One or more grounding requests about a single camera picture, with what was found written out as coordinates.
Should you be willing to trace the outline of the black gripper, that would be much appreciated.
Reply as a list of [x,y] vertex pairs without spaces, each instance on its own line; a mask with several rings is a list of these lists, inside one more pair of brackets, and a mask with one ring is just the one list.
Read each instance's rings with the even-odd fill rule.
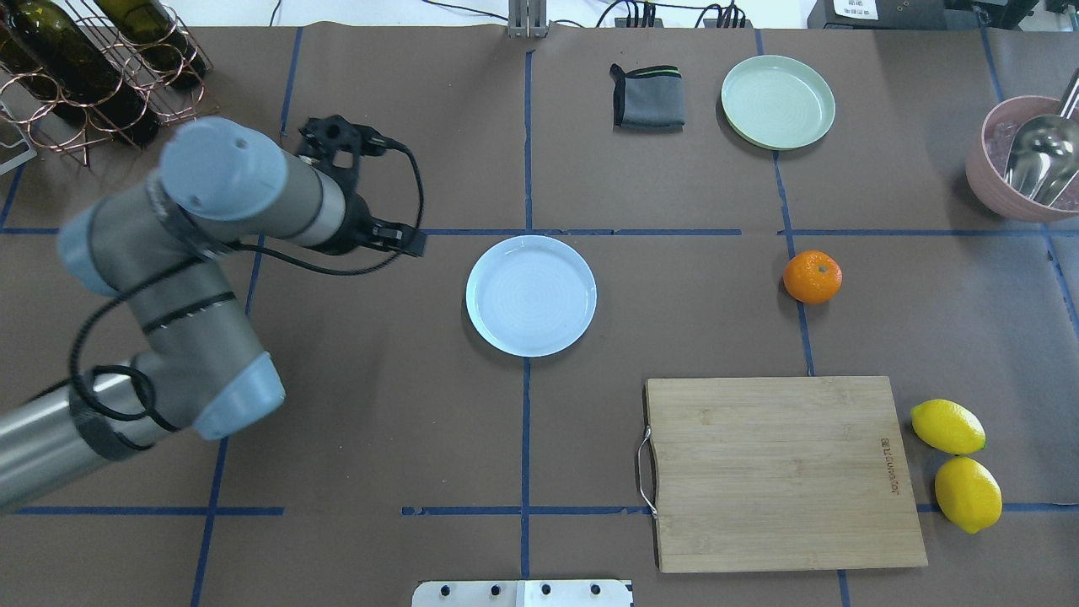
[[423,257],[427,234],[404,223],[385,223],[374,217],[366,201],[356,192],[346,196],[346,207],[339,227],[325,242],[325,254],[345,256],[358,247],[401,256]]

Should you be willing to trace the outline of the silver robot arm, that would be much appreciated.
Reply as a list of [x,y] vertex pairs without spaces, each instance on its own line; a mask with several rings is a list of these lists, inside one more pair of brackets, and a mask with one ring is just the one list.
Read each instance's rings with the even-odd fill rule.
[[166,142],[145,181],[59,231],[62,264],[105,304],[80,327],[64,380],[3,415],[3,513],[185,429],[226,438],[277,410],[271,354],[220,268],[252,237],[323,256],[358,247],[421,256],[419,223],[374,218],[358,193],[363,155],[404,143],[333,115],[309,119],[296,153],[223,116]]

